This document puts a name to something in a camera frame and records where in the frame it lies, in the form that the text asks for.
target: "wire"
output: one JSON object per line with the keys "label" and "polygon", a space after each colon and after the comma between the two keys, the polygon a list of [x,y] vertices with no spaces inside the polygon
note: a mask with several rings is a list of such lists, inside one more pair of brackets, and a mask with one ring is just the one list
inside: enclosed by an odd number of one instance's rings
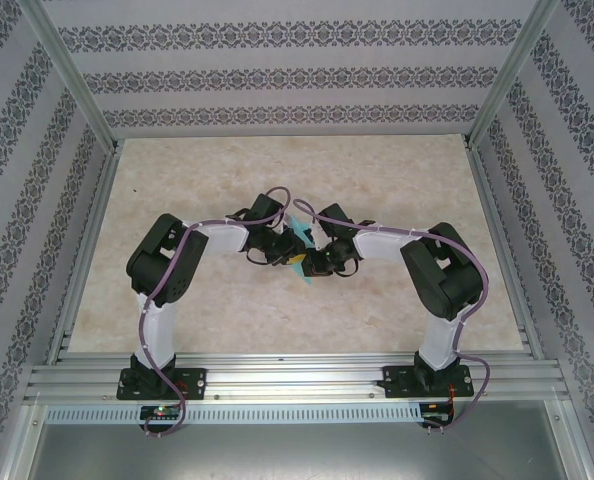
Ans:
{"label": "wire", "polygon": [[458,350],[459,339],[460,339],[462,331],[464,329],[464,325],[466,324],[466,320],[469,317],[471,317],[477,310],[479,310],[482,307],[482,305],[484,304],[484,302],[486,301],[486,298],[488,298],[489,281],[488,281],[488,274],[486,273],[486,269],[484,268],[484,266],[481,264],[481,262],[479,260],[477,260],[477,257],[475,257],[475,255],[473,255],[473,253],[470,250],[468,250],[466,247],[464,247],[463,245],[460,245],[459,243],[455,242],[454,240],[451,240],[446,237],[442,237],[441,235],[435,235],[430,232],[421,232],[421,231],[417,231],[417,230],[408,230],[405,228],[382,227],[382,226],[376,226],[374,224],[373,225],[360,225],[360,224],[356,224],[356,223],[336,220],[334,218],[329,218],[329,217],[325,217],[323,215],[319,215],[318,213],[315,212],[315,209],[313,208],[313,206],[311,204],[309,204],[305,200],[302,200],[301,198],[296,198],[295,200],[293,200],[293,205],[297,209],[301,210],[304,213],[307,213],[313,219],[317,219],[320,222],[324,221],[327,223],[334,223],[336,225],[341,225],[343,227],[353,228],[356,230],[368,230],[368,231],[372,231],[372,232],[379,231],[379,232],[387,232],[387,233],[397,233],[400,235],[411,235],[414,237],[429,238],[431,240],[435,240],[435,241],[438,241],[438,242],[441,242],[441,243],[444,243],[446,245],[453,247],[455,250],[457,250],[460,253],[462,253],[463,255],[465,255],[466,258],[468,258],[468,260],[470,260],[473,263],[473,266],[475,267],[475,269],[481,276],[482,293],[481,293],[477,303],[475,303],[475,305],[471,309],[469,309],[466,313],[464,313],[464,315],[462,316],[462,318],[459,322],[459,325],[457,326],[457,330],[455,332],[455,337],[453,338],[452,349],[453,349],[453,352],[455,352],[455,354],[463,360],[481,363],[486,370],[486,375],[484,377],[484,381],[482,382],[479,391],[477,392],[477,394],[475,395],[473,400],[466,407],[466,409],[462,412],[462,414],[459,417],[457,417],[452,423],[450,423],[449,425],[446,425],[445,427],[442,427],[441,425],[439,425],[437,423],[429,422],[426,420],[427,423],[435,425],[434,430],[441,431],[441,432],[443,432],[444,430],[449,430],[450,428],[453,428],[456,425],[458,425],[463,420],[463,418],[472,411],[472,409],[475,407],[475,405],[477,405],[477,402],[483,395],[484,391],[486,390],[486,387],[488,386],[488,382],[490,381],[490,365],[488,365],[488,362],[486,362],[486,360],[484,360],[483,358],[480,358],[480,357],[462,354]]}
{"label": "wire", "polygon": [[179,429],[179,427],[181,427],[181,425],[184,423],[184,420],[186,419],[186,398],[184,397],[184,394],[179,390],[179,388],[177,388],[177,386],[157,366],[155,360],[153,359],[152,355],[150,354],[150,351],[148,349],[148,344],[146,343],[146,336],[144,334],[144,324],[146,321],[146,314],[148,313],[148,310],[150,309],[150,305],[151,305],[153,299],[157,295],[159,295],[159,292],[161,292],[162,288],[164,288],[164,285],[166,285],[166,282],[170,278],[173,270],[175,269],[175,265],[177,265],[177,262],[179,261],[181,252],[184,250],[184,245],[186,245],[186,241],[188,240],[188,237],[190,236],[190,234],[193,230],[195,230],[201,226],[204,226],[204,225],[226,225],[226,224],[228,224],[228,225],[249,226],[249,225],[261,225],[261,224],[268,223],[269,221],[271,221],[279,216],[282,216],[284,214],[284,212],[286,211],[286,209],[288,208],[288,206],[290,205],[291,195],[290,195],[290,191],[286,187],[278,186],[278,187],[271,188],[270,190],[268,190],[268,192],[266,192],[266,195],[270,195],[271,193],[276,192],[278,190],[281,190],[286,194],[286,203],[284,203],[284,206],[278,212],[274,213],[273,215],[271,215],[269,217],[262,218],[260,220],[248,220],[248,221],[231,220],[229,218],[226,218],[223,220],[207,220],[204,222],[197,222],[197,223],[190,225],[184,231],[184,234],[182,235],[181,240],[179,241],[179,245],[175,249],[175,253],[173,254],[172,259],[168,263],[168,268],[162,275],[161,279],[159,280],[159,283],[157,284],[155,289],[151,292],[151,294],[148,295],[148,297],[146,298],[146,301],[144,302],[144,308],[142,308],[141,314],[139,316],[139,343],[141,345],[142,350],[144,351],[144,355],[145,355],[146,359],[148,360],[148,363],[150,363],[150,367],[152,368],[152,370],[157,374],[157,376],[159,376],[159,378],[161,378],[163,380],[163,382],[166,385],[168,385],[168,387],[170,387],[170,389],[173,392],[175,392],[175,395],[177,395],[177,398],[179,398],[179,404],[180,404],[180,407],[182,410],[181,414],[179,415],[179,419],[177,420],[177,423],[175,423],[172,427],[170,427],[168,430],[166,430],[164,432],[157,432],[157,433],[151,432],[150,430],[148,430],[148,423],[149,423],[150,419],[146,420],[146,422],[144,423],[144,432],[146,433],[147,437],[155,436],[157,438],[161,438],[161,437],[168,436],[168,435],[174,433],[177,429]]}

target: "patterned wallpaper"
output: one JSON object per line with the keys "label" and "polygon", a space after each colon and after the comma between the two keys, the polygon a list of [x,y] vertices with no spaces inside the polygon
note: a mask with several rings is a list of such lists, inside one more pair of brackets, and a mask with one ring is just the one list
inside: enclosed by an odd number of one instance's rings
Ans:
{"label": "patterned wallpaper", "polygon": [[594,459],[594,2],[557,7],[479,153]]}
{"label": "patterned wallpaper", "polygon": [[46,358],[104,159],[16,3],[0,0],[0,454]]}
{"label": "patterned wallpaper", "polygon": [[44,3],[119,137],[465,133],[533,4]]}

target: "marble floor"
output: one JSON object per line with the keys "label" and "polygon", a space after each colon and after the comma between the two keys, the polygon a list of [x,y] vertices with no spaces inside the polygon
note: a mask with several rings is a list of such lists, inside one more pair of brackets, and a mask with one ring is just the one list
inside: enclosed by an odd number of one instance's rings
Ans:
{"label": "marble floor", "polygon": [[[138,306],[125,265],[161,213],[189,221],[223,218],[275,185],[318,211],[338,202],[355,221],[413,228],[452,223],[490,277],[488,302],[470,319],[461,347],[521,348],[461,138],[447,135],[127,140],[70,350],[135,349]],[[289,212],[306,220],[294,207]],[[401,266],[365,261],[351,278],[315,278],[309,285],[289,267],[261,267],[230,254],[202,259],[178,302],[175,347],[414,351],[425,324],[426,311]]]}

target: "purple cable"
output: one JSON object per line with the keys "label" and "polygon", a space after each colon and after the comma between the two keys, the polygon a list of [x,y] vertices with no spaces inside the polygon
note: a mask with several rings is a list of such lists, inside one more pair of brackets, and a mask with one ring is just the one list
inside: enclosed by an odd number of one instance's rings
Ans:
{"label": "purple cable", "polygon": [[164,383],[166,385],[168,385],[172,389],[173,392],[175,392],[175,395],[177,395],[177,397],[179,398],[179,403],[181,405],[181,410],[182,410],[181,415],[179,416],[179,420],[177,420],[177,423],[174,424],[172,427],[170,427],[168,430],[166,430],[164,432],[154,433],[154,432],[151,432],[150,430],[148,430],[148,424],[150,422],[150,418],[148,418],[144,422],[144,432],[146,432],[147,437],[156,436],[157,438],[161,438],[161,437],[170,435],[171,433],[174,433],[179,427],[181,427],[181,425],[184,423],[184,420],[186,419],[186,398],[184,397],[184,394],[161,371],[161,369],[155,363],[155,360],[153,359],[152,355],[148,351],[148,344],[146,343],[146,336],[144,334],[144,323],[146,321],[146,313],[148,312],[148,309],[150,308],[150,304],[152,303],[153,299],[159,294],[159,292],[161,292],[161,289],[164,288],[164,285],[170,278],[170,275],[172,274],[172,272],[175,268],[175,265],[177,264],[177,261],[179,260],[179,255],[183,251],[184,245],[186,244],[186,241],[188,240],[188,237],[190,236],[190,233],[193,230],[195,230],[198,227],[204,226],[204,225],[226,225],[226,224],[241,225],[241,226],[260,225],[263,223],[267,223],[279,216],[283,216],[284,212],[290,205],[290,200],[291,200],[290,191],[286,187],[278,186],[278,187],[273,187],[270,190],[268,190],[268,192],[266,192],[266,195],[270,195],[271,193],[276,192],[278,190],[281,190],[284,193],[286,193],[286,203],[277,213],[275,213],[269,217],[262,218],[260,220],[249,220],[249,221],[231,220],[228,218],[223,219],[223,220],[207,220],[205,222],[198,222],[198,223],[194,223],[191,226],[189,226],[186,229],[186,231],[184,232],[184,234],[182,235],[181,240],[179,241],[179,245],[177,246],[177,249],[175,250],[173,257],[170,260],[170,263],[168,264],[168,268],[164,272],[164,275],[162,275],[161,280],[159,280],[159,283],[157,284],[155,289],[152,291],[152,293],[150,295],[148,295],[148,298],[146,298],[146,301],[144,302],[144,308],[142,309],[141,315],[139,316],[139,344],[142,346],[142,349],[144,350],[144,355],[146,356],[148,363],[150,363],[150,367],[155,371],[155,373],[159,376],[159,378],[161,378],[164,381]]}
{"label": "purple cable", "polygon": [[482,293],[481,293],[481,296],[479,297],[479,300],[477,301],[477,303],[464,314],[461,321],[459,322],[459,325],[457,326],[457,331],[455,332],[455,338],[453,339],[452,349],[457,354],[457,356],[462,358],[463,360],[481,363],[484,366],[484,368],[486,369],[486,375],[484,377],[484,381],[482,382],[481,388],[479,389],[479,391],[473,398],[472,402],[470,402],[468,407],[466,407],[466,409],[462,412],[462,414],[459,417],[457,417],[452,423],[450,423],[449,425],[447,425],[445,427],[441,427],[439,424],[435,424],[435,422],[427,421],[427,423],[437,425],[435,430],[440,430],[442,432],[444,430],[449,430],[450,428],[453,428],[454,426],[458,425],[462,421],[462,419],[468,413],[470,413],[470,411],[475,407],[475,405],[477,404],[477,402],[483,395],[484,391],[486,390],[486,387],[488,386],[488,382],[490,381],[490,365],[488,365],[488,362],[486,362],[486,360],[484,360],[483,358],[462,354],[457,350],[457,347],[459,345],[459,338],[461,337],[466,320],[473,313],[475,313],[477,310],[479,310],[481,308],[481,306],[486,301],[486,298],[488,297],[488,283],[489,283],[488,282],[488,274],[486,273],[484,266],[481,264],[481,262],[479,260],[477,260],[477,257],[475,257],[475,255],[473,255],[473,253],[470,250],[463,247],[462,245],[455,242],[454,240],[442,237],[440,235],[435,235],[435,234],[429,233],[429,232],[420,232],[417,230],[407,230],[405,228],[376,227],[374,225],[358,225],[356,223],[335,220],[335,219],[324,217],[323,215],[317,214],[315,212],[315,209],[312,207],[312,205],[310,205],[307,201],[302,200],[300,198],[296,198],[295,200],[293,200],[293,205],[295,205],[295,207],[297,207],[302,212],[307,213],[311,217],[319,220],[320,222],[324,221],[327,223],[334,223],[336,225],[341,225],[342,227],[349,227],[349,228],[353,228],[356,230],[369,230],[372,232],[379,231],[379,232],[396,233],[399,235],[411,235],[411,236],[415,236],[415,237],[425,237],[425,238],[429,238],[431,240],[445,243],[446,245],[453,247],[455,250],[458,250],[460,253],[463,253],[468,258],[468,260],[470,260],[473,263],[474,267],[477,269],[477,272],[481,276]]}

